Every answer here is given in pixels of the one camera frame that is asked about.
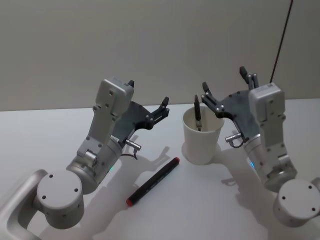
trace white table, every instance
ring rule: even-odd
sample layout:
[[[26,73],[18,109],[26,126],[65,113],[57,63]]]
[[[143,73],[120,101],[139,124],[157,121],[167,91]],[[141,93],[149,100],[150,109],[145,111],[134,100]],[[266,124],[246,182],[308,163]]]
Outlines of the white table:
[[[230,121],[222,128],[216,163],[197,166],[184,158],[182,115],[191,106],[170,105],[168,118],[133,135],[142,145],[138,160],[117,161],[99,188],[84,197],[86,209],[77,226],[57,230],[37,213],[28,229],[43,240],[320,239],[319,219],[300,228],[285,227],[275,219],[273,194],[262,187],[244,150],[224,141],[235,130]],[[320,176],[320,99],[287,100],[286,115],[285,143],[298,178]],[[92,116],[88,108],[0,112],[0,197],[27,171],[65,169]],[[176,156],[180,165],[128,208],[126,198],[137,186]]]

